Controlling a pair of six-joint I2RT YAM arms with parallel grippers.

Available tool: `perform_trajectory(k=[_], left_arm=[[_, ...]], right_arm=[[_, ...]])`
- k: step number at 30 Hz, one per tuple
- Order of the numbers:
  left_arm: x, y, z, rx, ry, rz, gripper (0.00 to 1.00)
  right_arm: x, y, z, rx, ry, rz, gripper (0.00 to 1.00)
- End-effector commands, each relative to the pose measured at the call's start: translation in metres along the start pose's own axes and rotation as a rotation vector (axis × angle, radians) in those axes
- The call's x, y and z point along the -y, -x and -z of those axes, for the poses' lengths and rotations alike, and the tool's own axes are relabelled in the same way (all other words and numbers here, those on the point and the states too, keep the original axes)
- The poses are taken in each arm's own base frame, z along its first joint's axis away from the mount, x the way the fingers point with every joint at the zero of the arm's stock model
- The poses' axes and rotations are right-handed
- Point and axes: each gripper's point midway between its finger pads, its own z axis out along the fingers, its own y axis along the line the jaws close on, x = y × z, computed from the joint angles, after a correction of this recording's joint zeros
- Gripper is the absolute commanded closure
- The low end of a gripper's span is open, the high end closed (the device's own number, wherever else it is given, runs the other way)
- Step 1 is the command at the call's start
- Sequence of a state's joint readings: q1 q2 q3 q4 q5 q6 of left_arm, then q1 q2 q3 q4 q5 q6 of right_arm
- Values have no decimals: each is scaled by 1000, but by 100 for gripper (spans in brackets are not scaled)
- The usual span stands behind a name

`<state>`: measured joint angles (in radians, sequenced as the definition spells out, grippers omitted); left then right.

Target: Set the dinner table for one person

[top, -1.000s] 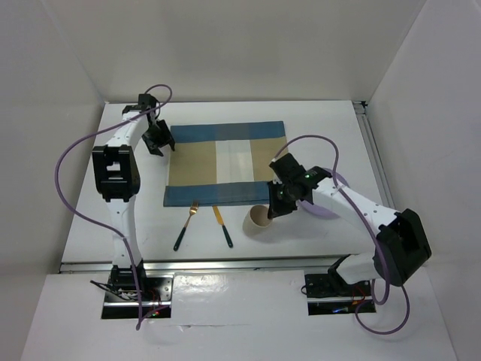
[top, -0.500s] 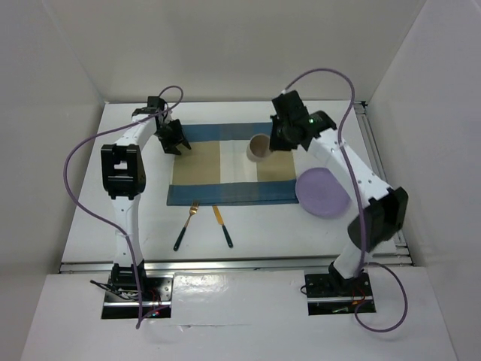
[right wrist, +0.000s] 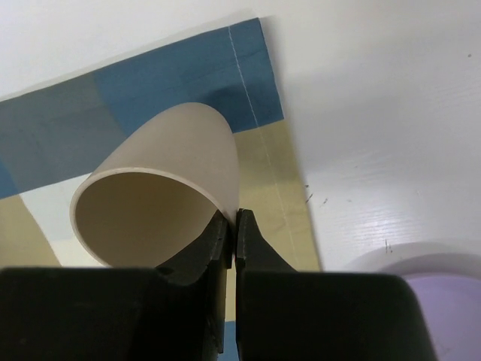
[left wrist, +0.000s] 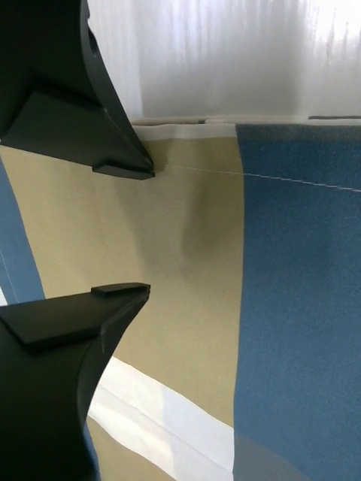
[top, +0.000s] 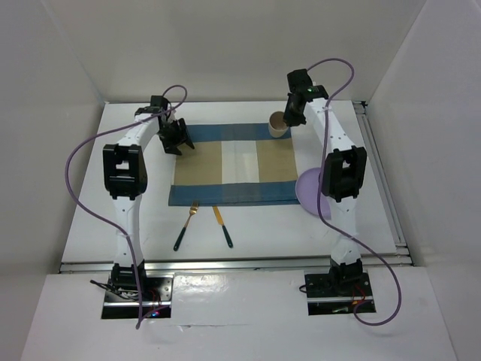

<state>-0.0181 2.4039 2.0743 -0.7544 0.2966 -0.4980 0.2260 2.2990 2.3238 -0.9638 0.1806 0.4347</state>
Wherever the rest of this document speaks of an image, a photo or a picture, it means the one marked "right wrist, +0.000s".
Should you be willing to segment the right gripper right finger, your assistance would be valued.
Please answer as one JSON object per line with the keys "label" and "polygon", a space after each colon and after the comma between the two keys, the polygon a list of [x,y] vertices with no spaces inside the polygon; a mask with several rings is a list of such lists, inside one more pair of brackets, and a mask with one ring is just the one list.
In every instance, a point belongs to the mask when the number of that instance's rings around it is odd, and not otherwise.
{"label": "right gripper right finger", "polygon": [[418,300],[396,275],[295,270],[237,214],[236,342],[242,360],[434,360]]}

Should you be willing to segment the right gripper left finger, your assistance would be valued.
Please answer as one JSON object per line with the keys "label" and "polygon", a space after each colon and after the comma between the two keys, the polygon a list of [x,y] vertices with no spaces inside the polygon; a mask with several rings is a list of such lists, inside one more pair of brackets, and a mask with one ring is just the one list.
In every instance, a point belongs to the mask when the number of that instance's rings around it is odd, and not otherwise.
{"label": "right gripper left finger", "polygon": [[215,360],[229,266],[229,224],[215,213],[155,268],[4,268],[1,358]]}

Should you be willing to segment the beige cup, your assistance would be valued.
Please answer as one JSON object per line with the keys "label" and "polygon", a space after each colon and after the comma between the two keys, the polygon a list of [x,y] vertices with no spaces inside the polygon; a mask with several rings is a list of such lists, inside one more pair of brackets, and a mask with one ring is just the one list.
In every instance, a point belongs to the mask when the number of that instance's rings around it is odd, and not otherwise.
{"label": "beige cup", "polygon": [[130,135],[77,188],[74,233],[112,267],[155,267],[194,241],[216,212],[235,224],[240,167],[220,112],[184,103]]}

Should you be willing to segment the purple plate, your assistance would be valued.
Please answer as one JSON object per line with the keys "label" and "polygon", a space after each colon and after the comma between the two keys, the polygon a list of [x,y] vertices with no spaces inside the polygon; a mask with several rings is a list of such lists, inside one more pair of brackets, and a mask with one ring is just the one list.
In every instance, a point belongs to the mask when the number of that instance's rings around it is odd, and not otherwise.
{"label": "purple plate", "polygon": [[480,359],[480,255],[437,243],[386,245],[380,269],[413,289],[439,360]]}

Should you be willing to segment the blue and tan placemat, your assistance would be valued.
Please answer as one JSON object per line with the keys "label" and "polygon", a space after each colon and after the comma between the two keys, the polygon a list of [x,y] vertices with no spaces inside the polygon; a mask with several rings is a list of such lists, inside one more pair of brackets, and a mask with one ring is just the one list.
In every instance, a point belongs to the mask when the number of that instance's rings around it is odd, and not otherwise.
{"label": "blue and tan placemat", "polygon": [[1,358],[215,360],[255,211],[319,269],[259,19],[1,103]]}

